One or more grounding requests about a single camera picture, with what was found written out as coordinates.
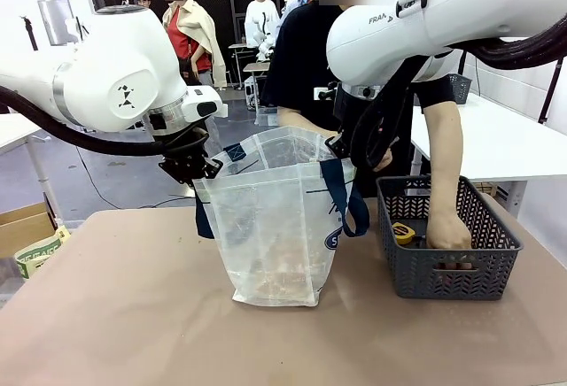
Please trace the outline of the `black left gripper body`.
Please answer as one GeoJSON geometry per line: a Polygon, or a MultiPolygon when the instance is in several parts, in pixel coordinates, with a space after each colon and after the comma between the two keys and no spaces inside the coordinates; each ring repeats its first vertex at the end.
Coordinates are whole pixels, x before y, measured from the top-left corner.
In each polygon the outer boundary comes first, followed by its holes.
{"type": "Polygon", "coordinates": [[[203,127],[188,127],[178,134],[154,136],[151,145],[163,156],[159,163],[163,170],[204,170],[208,138],[209,134],[203,127]]]}

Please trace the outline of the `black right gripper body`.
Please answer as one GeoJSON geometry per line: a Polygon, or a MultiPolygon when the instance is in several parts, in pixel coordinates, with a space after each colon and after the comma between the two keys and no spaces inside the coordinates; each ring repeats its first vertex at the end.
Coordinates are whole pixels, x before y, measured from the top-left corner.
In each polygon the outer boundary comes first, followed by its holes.
{"type": "Polygon", "coordinates": [[[352,139],[355,129],[368,106],[377,98],[380,86],[338,86],[333,115],[339,120],[339,132],[344,139],[352,139]]]}

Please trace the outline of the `person's left hand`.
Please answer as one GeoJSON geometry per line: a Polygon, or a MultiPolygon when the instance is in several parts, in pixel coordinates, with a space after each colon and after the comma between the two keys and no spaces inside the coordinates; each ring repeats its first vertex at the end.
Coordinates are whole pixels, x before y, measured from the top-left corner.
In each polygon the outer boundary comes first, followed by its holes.
{"type": "Polygon", "coordinates": [[[429,215],[426,242],[433,249],[468,250],[471,234],[456,212],[435,212],[429,215]]]}

